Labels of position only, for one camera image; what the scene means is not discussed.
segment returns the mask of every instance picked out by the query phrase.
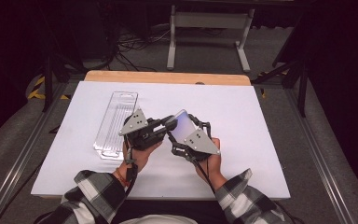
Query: shirt sleeve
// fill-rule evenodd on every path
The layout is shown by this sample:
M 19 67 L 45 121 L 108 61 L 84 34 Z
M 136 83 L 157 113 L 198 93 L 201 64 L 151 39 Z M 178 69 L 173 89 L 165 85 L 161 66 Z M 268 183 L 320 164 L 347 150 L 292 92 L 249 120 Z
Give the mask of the shirt sleeve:
M 39 223 L 111 223 L 126 198 L 120 182 L 112 174 L 92 171 L 79 172 L 75 182 L 63 203 Z
M 248 186 L 250 169 L 237 175 L 216 193 L 229 223 L 286 223 L 277 205 L 259 190 Z

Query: cable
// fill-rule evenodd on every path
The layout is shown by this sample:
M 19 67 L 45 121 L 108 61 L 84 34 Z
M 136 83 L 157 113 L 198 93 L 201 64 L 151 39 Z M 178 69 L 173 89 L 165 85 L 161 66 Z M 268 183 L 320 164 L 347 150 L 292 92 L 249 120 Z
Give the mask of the cable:
M 1 211 L 0 213 L 0 219 L 2 218 L 2 216 L 5 214 L 6 210 L 8 209 L 8 207 L 13 203 L 13 201 L 16 199 L 16 197 L 19 195 L 19 193 L 22 191 L 22 189 L 25 187 L 25 185 L 28 184 L 28 182 L 31 180 L 31 178 L 34 176 L 34 174 L 36 174 L 37 170 L 42 166 L 43 161 L 45 159 L 43 159 L 37 166 L 36 168 L 34 168 L 34 170 L 31 172 L 31 174 L 27 177 L 27 179 L 25 180 L 24 183 L 22 183 L 22 185 L 19 187 L 19 189 L 17 189 L 16 193 L 14 193 L 14 195 L 10 198 L 10 200 L 5 204 L 4 209 Z
M 296 224 L 296 221 L 298 221 L 299 223 L 301 224 L 305 224 L 304 220 L 299 218 L 299 217 L 295 217 L 293 216 L 292 214 L 290 214 L 284 207 L 283 205 L 281 205 L 280 203 L 278 202 L 275 202 L 282 210 L 283 212 L 290 217 L 290 220 L 292 220 L 293 224 Z
M 75 63 L 74 61 L 64 57 L 61 54 L 57 54 L 57 53 L 55 54 L 55 56 L 57 58 L 59 58 L 61 61 L 63 61 L 66 64 L 69 64 L 73 67 L 73 69 L 66 68 L 67 71 L 72 72 L 72 73 L 83 73 L 83 74 L 87 74 L 88 71 L 90 71 L 90 70 L 100 70 L 100 69 L 105 68 L 107 65 L 109 65 L 113 61 L 114 55 L 115 55 L 115 53 L 112 53 L 111 55 L 107 56 L 106 62 L 104 62 L 102 64 L 87 68 L 87 67 L 84 67 L 83 65 Z
M 206 160 L 206 174 L 208 175 L 209 178 L 209 160 Z
M 132 147 L 129 147 L 129 143 L 128 143 L 128 139 L 127 139 L 127 135 L 124 135 L 124 143 L 126 144 L 126 148 L 128 150 L 127 153 L 130 153 L 130 163 L 131 163 L 131 182 L 130 182 L 130 185 L 129 187 L 127 188 L 126 190 L 126 196 L 129 196 L 131 190 L 132 190 L 132 187 L 133 185 L 135 184 L 135 180 L 136 180 L 136 177 L 138 177 L 138 165 L 135 164 L 135 161 L 133 160 L 132 158 Z
M 225 29 L 213 29 L 213 28 L 199 28 L 197 29 L 198 31 L 202 32 L 202 33 L 205 33 L 207 35 L 213 35 L 213 36 L 216 36 L 216 35 L 221 35 L 223 33 L 223 30 Z
M 195 164 L 201 170 L 202 175 L 205 177 L 206 181 L 208 181 L 209 187 L 211 187 L 211 190 L 214 194 L 214 188 L 212 186 L 211 180 L 209 179 L 209 171 L 208 171 L 208 174 L 205 174 L 205 171 L 202 169 L 200 163 L 196 160 L 196 158 L 194 156 L 192 156 L 191 154 L 189 154 L 188 152 L 187 152 L 187 154 L 190 156 L 192 163 Z
M 119 63 L 122 63 L 122 64 L 126 67 L 127 71 L 129 71 L 127 65 L 130 65 L 131 67 L 133 67 L 133 68 L 134 68 L 136 71 L 138 71 L 138 72 L 140 71 L 139 68 L 144 68 L 144 69 L 151 70 L 151 71 L 153 71 L 153 72 L 157 72 L 157 70 L 154 69 L 154 68 L 144 67 L 144 66 L 139 66 L 139 65 L 133 64 L 133 63 L 132 63 L 126 56 L 124 56 L 121 52 L 119 52 L 118 55 L 120 55 L 121 58 L 125 59 L 125 60 L 128 62 L 128 63 L 125 63 L 125 62 L 121 61 L 121 60 L 116 56 L 117 61 L 118 61 Z
M 117 44 L 119 46 L 121 46 L 122 48 L 125 48 L 126 50 L 122 50 L 121 52 L 127 52 L 131 49 L 136 49 L 136 50 L 141 50 L 146 48 L 147 46 L 149 46 L 150 44 L 156 43 L 159 40 L 163 39 L 163 37 L 169 32 L 170 30 L 165 30 L 162 31 L 164 32 L 161 36 L 154 36 L 157 35 L 159 33 L 153 34 L 152 36 L 148 37 L 146 40 L 143 40 L 139 37 L 136 37 L 136 35 L 131 35 L 130 37 L 128 37 L 129 33 L 126 34 L 122 34 L 124 35 L 124 38 L 121 37 Z

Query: white paper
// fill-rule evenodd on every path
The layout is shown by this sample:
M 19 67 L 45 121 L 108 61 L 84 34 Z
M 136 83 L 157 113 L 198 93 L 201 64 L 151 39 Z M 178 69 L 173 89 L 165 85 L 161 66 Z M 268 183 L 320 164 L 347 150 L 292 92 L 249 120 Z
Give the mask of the white paper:
M 79 171 L 112 173 L 119 165 L 101 160 L 92 147 L 113 91 L 138 92 L 147 118 L 163 119 L 185 109 L 199 120 L 209 121 L 212 136 L 221 141 L 226 178 L 251 168 L 249 185 L 273 199 L 290 198 L 253 87 L 90 81 L 79 83 L 34 183 L 33 195 L 63 195 L 76 186 L 73 179 Z M 138 175 L 130 198 L 214 199 L 194 165 L 174 156 L 171 149 L 166 137 Z

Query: metal stand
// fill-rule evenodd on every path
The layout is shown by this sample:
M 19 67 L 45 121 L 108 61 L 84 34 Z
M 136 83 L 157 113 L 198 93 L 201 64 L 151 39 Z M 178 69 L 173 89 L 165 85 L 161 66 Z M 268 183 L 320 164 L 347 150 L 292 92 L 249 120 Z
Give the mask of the metal stand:
M 252 85 L 254 84 L 263 84 L 265 81 L 269 80 L 272 77 L 276 77 L 280 73 L 289 70 L 286 77 L 282 80 L 282 86 L 284 89 L 291 89 L 296 84 L 300 78 L 297 108 L 303 118 L 305 118 L 305 96 L 307 90 L 307 81 L 308 81 L 308 62 L 307 60 L 294 61 L 286 63 L 282 66 L 275 68 L 274 70 L 266 73 L 262 77 L 251 80 Z
M 246 59 L 243 47 L 246 37 L 252 24 L 255 10 L 249 10 L 248 14 L 224 14 L 224 13 L 193 13 L 193 12 L 176 12 L 175 6 L 171 9 L 171 43 L 168 52 L 167 69 L 173 70 L 176 52 L 176 27 L 207 27 L 207 28 L 226 28 L 242 29 L 240 41 L 235 43 L 238 55 L 241 60 L 243 72 L 250 72 L 250 66 Z
M 45 75 L 45 106 L 43 108 L 43 112 L 46 112 L 49 108 L 49 106 L 53 102 L 53 72 L 55 77 L 59 80 L 61 83 L 66 83 L 69 80 L 69 74 L 64 68 L 64 64 L 70 64 L 72 67 L 74 67 L 77 71 L 87 74 L 88 69 L 85 68 L 82 65 L 79 65 L 77 63 L 71 62 L 70 60 L 64 58 L 63 56 L 54 54 L 51 49 L 47 49 L 49 53 L 46 56 L 45 62 L 44 62 L 44 75 Z

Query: transparent container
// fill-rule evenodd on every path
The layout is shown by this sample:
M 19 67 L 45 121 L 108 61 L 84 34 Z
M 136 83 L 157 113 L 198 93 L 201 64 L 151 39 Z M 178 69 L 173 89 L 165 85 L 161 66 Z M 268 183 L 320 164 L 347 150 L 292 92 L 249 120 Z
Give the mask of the transparent container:
M 124 120 L 139 107 L 137 100 L 137 92 L 113 92 L 93 145 L 102 159 L 123 160 L 124 138 L 118 133 Z

